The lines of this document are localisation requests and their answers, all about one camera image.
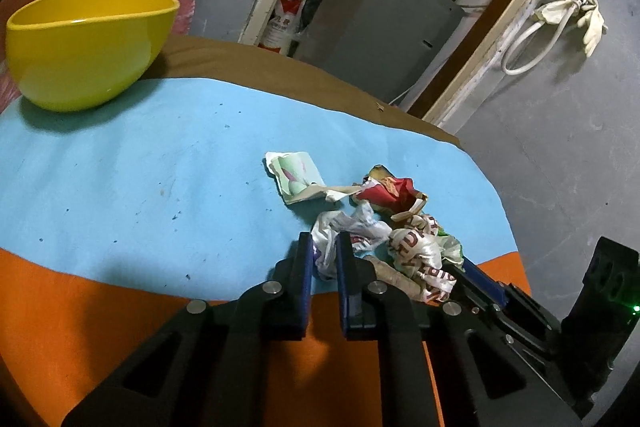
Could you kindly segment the red brown printed white wrapper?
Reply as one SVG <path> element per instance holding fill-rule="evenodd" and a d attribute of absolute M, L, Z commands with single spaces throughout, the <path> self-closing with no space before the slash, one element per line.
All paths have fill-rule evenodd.
<path fill-rule="evenodd" d="M 457 279 L 444 270 L 444 265 L 461 268 L 463 249 L 433 216 L 420 213 L 391 231 L 388 251 L 395 269 L 418 284 L 419 301 L 446 303 Z"/>

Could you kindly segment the red snack wrapper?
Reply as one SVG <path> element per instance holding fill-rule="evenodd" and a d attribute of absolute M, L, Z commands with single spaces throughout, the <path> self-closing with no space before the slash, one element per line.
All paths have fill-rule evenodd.
<path fill-rule="evenodd" d="M 400 223 L 418 215 L 428 196 L 417 190 L 411 178 L 397 178 L 383 165 L 375 165 L 352 195 L 354 202 L 368 202 L 373 210 Z"/>

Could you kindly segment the pale green paper wrapper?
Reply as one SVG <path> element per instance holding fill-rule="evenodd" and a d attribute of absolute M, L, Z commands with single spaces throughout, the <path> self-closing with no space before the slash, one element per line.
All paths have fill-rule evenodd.
<path fill-rule="evenodd" d="M 317 198 L 323 198 L 327 202 L 338 202 L 360 191 L 358 184 L 326 185 L 318 168 L 306 152 L 267 152 L 265 164 L 270 176 L 276 180 L 283 202 L 288 206 Z"/>

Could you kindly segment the brown cylindrical roll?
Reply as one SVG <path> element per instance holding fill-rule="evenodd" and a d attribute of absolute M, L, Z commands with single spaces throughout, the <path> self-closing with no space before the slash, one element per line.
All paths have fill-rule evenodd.
<path fill-rule="evenodd" d="M 403 291 L 411 300 L 417 303 L 423 301 L 423 291 L 419 284 L 410 280 L 404 274 L 392 268 L 388 263 L 378 259 L 373 255 L 365 255 L 363 260 L 367 260 L 373 265 L 376 277 L 387 285 L 393 285 Z"/>

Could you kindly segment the white rubber gloves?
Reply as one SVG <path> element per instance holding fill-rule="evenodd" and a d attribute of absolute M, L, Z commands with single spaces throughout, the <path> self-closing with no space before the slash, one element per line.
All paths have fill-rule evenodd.
<path fill-rule="evenodd" d="M 535 10 L 534 15 L 541 25 L 556 27 L 554 36 L 542 55 L 546 55 L 553 48 L 572 17 L 576 17 L 576 26 L 585 31 L 582 36 L 582 46 L 587 58 L 593 54 L 608 31 L 598 0 L 553 0 L 541 5 Z"/>

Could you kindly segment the red white rice bag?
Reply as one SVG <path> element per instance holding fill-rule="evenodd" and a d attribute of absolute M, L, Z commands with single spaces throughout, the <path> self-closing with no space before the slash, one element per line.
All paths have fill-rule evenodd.
<path fill-rule="evenodd" d="M 270 20 L 262 32 L 258 46 L 267 51 L 286 55 L 298 33 L 306 0 L 278 0 Z"/>

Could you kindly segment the yellow plastic bowl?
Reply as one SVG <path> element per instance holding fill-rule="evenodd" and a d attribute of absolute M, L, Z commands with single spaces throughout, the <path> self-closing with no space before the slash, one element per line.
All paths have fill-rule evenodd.
<path fill-rule="evenodd" d="M 154 62 L 179 8 L 178 0 L 35 0 L 6 22 L 6 67 L 41 108 L 99 106 Z"/>

